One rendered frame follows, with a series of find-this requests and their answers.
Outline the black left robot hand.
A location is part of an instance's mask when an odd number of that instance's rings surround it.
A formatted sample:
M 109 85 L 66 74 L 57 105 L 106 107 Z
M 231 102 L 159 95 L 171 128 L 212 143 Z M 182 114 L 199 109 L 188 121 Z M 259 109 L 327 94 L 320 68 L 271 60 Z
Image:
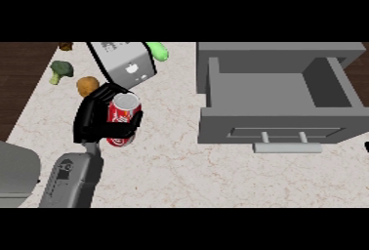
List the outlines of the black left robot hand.
M 128 123 L 107 122 L 107 105 L 116 94 L 131 93 L 115 83 L 103 83 L 84 97 L 73 121 L 73 143 L 97 143 L 101 138 L 128 139 L 135 135 L 143 113 Z

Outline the green cucumber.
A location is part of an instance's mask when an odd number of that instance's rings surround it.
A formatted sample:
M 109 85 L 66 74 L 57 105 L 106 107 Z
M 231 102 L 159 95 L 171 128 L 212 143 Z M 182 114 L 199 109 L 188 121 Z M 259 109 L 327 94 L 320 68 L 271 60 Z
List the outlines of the green cucumber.
M 148 42 L 147 46 L 150 48 L 153 58 L 159 62 L 163 62 L 168 59 L 168 51 L 166 51 L 163 45 L 159 42 Z

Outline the grey cabinet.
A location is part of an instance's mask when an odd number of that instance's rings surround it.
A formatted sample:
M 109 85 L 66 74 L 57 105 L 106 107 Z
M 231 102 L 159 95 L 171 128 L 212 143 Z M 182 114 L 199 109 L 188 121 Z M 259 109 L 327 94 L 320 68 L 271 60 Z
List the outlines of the grey cabinet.
M 221 73 L 296 72 L 317 58 L 336 58 L 340 68 L 364 52 L 358 42 L 199 42 L 196 44 L 196 91 L 209 96 L 209 58 L 218 59 Z

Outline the grey drawer box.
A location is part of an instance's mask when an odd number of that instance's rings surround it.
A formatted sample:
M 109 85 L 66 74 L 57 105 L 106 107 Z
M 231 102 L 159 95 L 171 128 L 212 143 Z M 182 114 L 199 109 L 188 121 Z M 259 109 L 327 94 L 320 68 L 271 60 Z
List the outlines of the grey drawer box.
M 221 73 L 209 58 L 212 107 L 362 107 L 336 58 L 314 59 L 296 72 Z

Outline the green broccoli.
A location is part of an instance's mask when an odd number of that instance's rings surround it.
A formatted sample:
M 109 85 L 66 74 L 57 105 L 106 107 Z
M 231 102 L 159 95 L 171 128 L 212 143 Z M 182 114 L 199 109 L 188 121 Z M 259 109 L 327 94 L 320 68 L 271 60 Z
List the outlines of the green broccoli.
M 54 61 L 50 65 L 50 69 L 51 69 L 51 78 L 48 80 L 48 83 L 53 85 L 58 84 L 58 81 L 63 77 L 73 76 L 73 67 L 67 62 Z

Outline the grey rounded block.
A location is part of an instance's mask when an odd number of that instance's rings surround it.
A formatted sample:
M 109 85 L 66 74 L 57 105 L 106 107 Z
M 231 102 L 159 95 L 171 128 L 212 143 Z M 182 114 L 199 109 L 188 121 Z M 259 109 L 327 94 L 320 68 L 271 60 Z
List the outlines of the grey rounded block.
M 0 208 L 16 208 L 30 196 L 39 175 L 36 153 L 0 141 Z

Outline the brown potato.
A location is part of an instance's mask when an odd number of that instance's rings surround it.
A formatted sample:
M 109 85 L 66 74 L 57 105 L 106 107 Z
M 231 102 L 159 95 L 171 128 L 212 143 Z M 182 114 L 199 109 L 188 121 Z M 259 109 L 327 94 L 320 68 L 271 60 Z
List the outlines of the brown potato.
M 85 97 L 97 88 L 98 82 L 94 77 L 82 77 L 76 82 L 78 93 Z

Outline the grey drawer front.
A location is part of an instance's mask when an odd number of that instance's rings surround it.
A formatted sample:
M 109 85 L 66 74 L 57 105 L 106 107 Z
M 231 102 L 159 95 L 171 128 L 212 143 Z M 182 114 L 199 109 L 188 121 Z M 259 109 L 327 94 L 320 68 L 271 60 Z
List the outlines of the grey drawer front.
M 200 108 L 200 144 L 296 143 L 298 133 L 320 144 L 336 144 L 369 132 L 369 107 Z

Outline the red soda can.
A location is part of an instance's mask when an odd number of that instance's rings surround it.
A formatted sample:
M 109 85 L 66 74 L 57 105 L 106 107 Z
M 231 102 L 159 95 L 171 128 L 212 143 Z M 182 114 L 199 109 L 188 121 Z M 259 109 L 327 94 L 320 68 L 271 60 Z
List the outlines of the red soda can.
M 107 106 L 107 122 L 128 123 L 134 114 L 141 110 L 138 97 L 132 93 L 116 94 Z

